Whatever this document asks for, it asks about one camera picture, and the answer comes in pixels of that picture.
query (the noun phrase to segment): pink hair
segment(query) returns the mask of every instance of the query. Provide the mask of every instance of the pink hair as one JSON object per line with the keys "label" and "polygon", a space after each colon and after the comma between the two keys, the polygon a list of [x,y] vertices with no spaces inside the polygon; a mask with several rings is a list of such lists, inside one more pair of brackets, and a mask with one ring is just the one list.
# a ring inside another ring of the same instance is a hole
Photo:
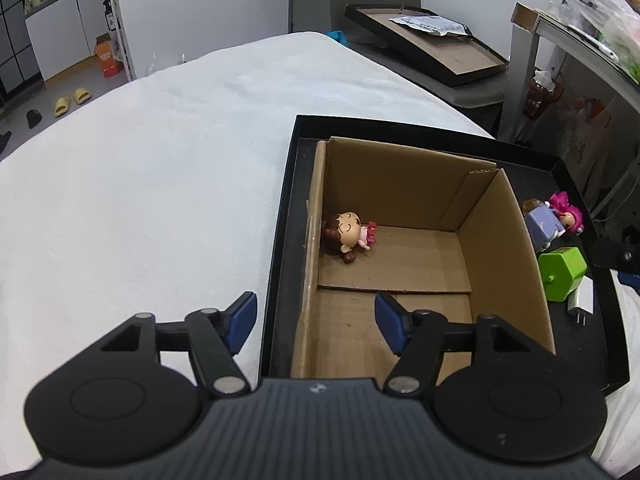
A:
{"label": "pink hair", "polygon": [[567,232],[576,234],[584,231],[582,212],[575,205],[569,204],[569,194],[566,191],[553,193],[553,195],[549,197],[549,205],[551,209],[555,209],[559,213],[571,213],[574,216],[575,223],[567,229]]}

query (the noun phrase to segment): pink-haired doll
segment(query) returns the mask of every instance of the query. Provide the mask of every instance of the pink-haired doll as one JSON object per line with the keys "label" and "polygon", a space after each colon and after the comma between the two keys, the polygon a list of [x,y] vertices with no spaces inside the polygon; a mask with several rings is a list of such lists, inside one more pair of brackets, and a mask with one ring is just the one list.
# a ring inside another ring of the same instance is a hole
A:
{"label": "pink-haired doll", "polygon": [[566,191],[553,193],[549,198],[549,207],[568,233],[578,235],[584,231],[582,212],[576,206],[569,204],[569,195]]}

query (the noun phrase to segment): ribbed gray panel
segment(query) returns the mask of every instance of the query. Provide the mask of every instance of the ribbed gray panel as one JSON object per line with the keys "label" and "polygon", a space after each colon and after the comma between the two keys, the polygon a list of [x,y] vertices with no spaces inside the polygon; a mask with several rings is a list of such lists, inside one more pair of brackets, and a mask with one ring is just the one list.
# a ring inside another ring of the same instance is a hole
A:
{"label": "ribbed gray panel", "polygon": [[[312,388],[321,383],[323,393]],[[370,380],[265,380],[217,402],[173,449],[118,469],[49,460],[33,480],[607,479],[587,458],[562,465],[499,465],[451,443],[412,400]]]}

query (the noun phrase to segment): green toy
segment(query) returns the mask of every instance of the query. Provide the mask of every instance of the green toy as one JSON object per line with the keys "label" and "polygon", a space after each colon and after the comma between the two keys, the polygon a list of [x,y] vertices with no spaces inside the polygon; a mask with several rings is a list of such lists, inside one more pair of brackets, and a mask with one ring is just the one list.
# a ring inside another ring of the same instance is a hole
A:
{"label": "green toy", "polygon": [[563,247],[540,254],[538,267],[548,301],[566,300],[587,272],[587,263],[577,247]]}

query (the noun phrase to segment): yellow slipper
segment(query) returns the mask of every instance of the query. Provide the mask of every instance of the yellow slipper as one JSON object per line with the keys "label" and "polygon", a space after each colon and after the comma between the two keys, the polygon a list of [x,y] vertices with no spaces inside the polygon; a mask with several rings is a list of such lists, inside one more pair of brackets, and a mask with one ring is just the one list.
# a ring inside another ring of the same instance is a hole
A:
{"label": "yellow slipper", "polygon": [[60,117],[60,115],[64,115],[69,111],[69,105],[71,101],[69,101],[68,97],[61,97],[56,101],[56,107],[53,110],[53,115],[55,117]]}
{"label": "yellow slipper", "polygon": [[91,92],[86,88],[79,88],[74,92],[74,101],[81,105],[91,99]]}

